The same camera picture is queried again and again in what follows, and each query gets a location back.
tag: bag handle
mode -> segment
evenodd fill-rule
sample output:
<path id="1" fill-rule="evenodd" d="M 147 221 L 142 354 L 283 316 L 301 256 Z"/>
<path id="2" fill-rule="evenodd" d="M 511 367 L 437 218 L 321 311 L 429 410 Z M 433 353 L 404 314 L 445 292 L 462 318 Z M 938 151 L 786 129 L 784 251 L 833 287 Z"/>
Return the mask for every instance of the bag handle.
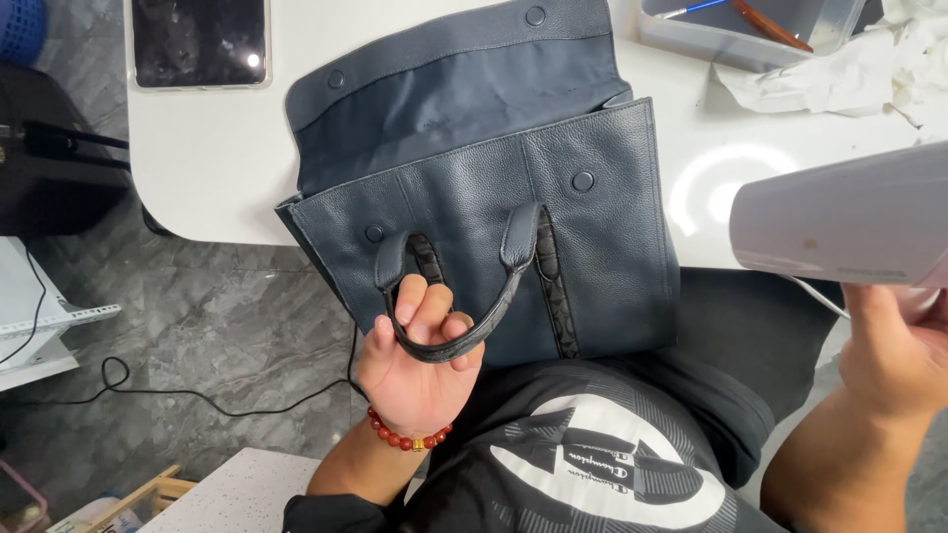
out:
<path id="1" fill-rule="evenodd" d="M 406 248 L 419 258 L 419 267 L 429 283 L 444 282 L 437 257 L 434 257 L 433 261 L 424 263 L 420 260 L 418 253 L 420 250 L 433 251 L 434 248 L 430 245 L 428 238 L 417 231 L 402 231 L 393 238 L 382 241 L 378 255 L 375 257 L 375 287 L 381 291 L 385 299 L 385 309 L 392 317 L 392 329 L 395 331 L 398 343 L 410 356 L 426 363 L 447 362 L 471 351 L 494 331 L 507 312 L 514 295 L 517 294 L 523 272 L 534 260 L 538 221 L 543 210 L 543 204 L 531 202 L 518 206 L 510 212 L 507 228 L 501 241 L 501 263 L 507 272 L 507 280 L 503 284 L 500 296 L 491 304 L 481 321 L 474 324 L 474 327 L 457 339 L 442 344 L 426 345 L 410 340 L 405 328 L 394 319 L 398 284 L 405 277 Z"/>

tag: black t-shirt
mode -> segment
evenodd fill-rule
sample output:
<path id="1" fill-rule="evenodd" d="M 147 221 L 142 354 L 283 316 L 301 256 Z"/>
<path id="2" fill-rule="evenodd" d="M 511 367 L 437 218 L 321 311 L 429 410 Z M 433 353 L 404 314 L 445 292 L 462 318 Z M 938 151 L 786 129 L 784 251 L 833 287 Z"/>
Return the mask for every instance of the black t-shirt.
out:
<path id="1" fill-rule="evenodd" d="M 283 530 L 785 531 L 721 480 L 684 407 L 593 362 L 485 373 L 454 427 L 404 507 L 297 496 Z"/>

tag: snap button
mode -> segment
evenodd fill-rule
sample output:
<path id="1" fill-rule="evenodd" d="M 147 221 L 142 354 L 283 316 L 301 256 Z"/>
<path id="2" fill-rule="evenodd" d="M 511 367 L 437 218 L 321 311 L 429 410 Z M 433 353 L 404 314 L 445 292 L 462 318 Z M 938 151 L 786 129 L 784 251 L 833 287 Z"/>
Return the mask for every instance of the snap button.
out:
<path id="1" fill-rule="evenodd" d="M 584 193 L 593 187 L 595 179 L 593 175 L 583 171 L 575 176 L 573 176 L 573 188 L 581 193 Z"/>
<path id="2" fill-rule="evenodd" d="M 380 243 L 382 239 L 385 238 L 385 231 L 383 231 L 379 226 L 372 224 L 365 229 L 365 238 L 369 239 L 371 243 Z"/>
<path id="3" fill-rule="evenodd" d="M 338 89 L 342 86 L 343 83 L 346 83 L 345 76 L 342 75 L 342 71 L 334 70 L 329 74 L 329 86 L 334 89 Z"/>
<path id="4" fill-rule="evenodd" d="M 527 24 L 539 26 L 546 20 L 546 11 L 540 6 L 533 6 L 527 10 Z"/>

